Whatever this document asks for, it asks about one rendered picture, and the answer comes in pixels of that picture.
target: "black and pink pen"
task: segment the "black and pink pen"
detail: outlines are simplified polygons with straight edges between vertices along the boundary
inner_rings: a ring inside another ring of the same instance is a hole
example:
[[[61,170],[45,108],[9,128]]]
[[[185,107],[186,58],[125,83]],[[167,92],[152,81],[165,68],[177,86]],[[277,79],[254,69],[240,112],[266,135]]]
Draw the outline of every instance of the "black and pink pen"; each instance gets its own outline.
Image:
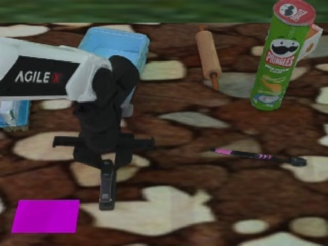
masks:
[[[265,154],[251,153],[251,152],[245,152],[245,151],[237,151],[237,150],[228,150],[228,149],[223,149],[223,148],[212,148],[211,151],[214,151],[218,154],[223,154],[223,155],[234,155],[234,156],[247,157],[247,158],[259,159],[259,160],[268,160],[268,161],[273,161],[273,162],[277,162],[277,163],[287,163],[287,164],[291,164],[295,167],[304,167],[308,164],[307,161],[301,157],[292,157],[290,159],[281,159],[281,158],[277,158],[272,155],[265,155]]]

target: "magenta square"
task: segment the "magenta square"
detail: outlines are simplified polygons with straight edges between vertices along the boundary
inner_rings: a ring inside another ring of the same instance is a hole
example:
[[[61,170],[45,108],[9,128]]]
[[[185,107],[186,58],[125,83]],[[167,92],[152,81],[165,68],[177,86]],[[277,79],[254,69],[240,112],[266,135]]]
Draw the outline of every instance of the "magenta square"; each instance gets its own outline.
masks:
[[[20,200],[12,233],[75,233],[79,200]]]

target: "rolling pin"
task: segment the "rolling pin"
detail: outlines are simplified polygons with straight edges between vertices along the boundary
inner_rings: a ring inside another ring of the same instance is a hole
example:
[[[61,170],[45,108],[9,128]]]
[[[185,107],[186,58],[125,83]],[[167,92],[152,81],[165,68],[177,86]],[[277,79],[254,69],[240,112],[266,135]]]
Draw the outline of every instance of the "rolling pin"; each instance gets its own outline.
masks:
[[[218,79],[222,74],[222,68],[216,52],[213,35],[205,30],[203,25],[199,26],[196,42],[204,77],[212,81],[214,90],[219,90]]]

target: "can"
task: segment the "can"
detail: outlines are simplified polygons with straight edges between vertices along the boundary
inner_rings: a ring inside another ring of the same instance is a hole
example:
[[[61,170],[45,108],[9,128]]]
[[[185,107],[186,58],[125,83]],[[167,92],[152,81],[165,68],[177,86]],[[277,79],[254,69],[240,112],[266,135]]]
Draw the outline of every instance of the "can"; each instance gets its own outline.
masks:
[[[280,107],[315,15],[314,8],[303,0],[280,0],[274,5],[250,96],[255,108],[269,111]]]

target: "stone pavement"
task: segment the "stone pavement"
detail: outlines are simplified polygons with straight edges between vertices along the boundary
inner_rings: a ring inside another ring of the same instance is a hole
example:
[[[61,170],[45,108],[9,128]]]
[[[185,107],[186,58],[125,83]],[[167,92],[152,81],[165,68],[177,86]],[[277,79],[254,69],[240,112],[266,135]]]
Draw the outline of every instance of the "stone pavement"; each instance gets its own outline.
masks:
[[[90,26],[146,34],[150,53],[126,131],[154,136],[118,174],[117,205],[98,210],[99,171],[51,147],[76,135],[70,102],[37,101],[27,132],[0,135],[0,246],[328,245],[328,25],[294,71],[282,107],[260,112],[248,91],[267,24],[214,24],[222,92],[203,81],[196,24],[2,24],[0,36],[76,47]],[[224,157],[210,147],[305,156],[306,168]],[[80,199],[76,234],[10,234],[20,199]]]

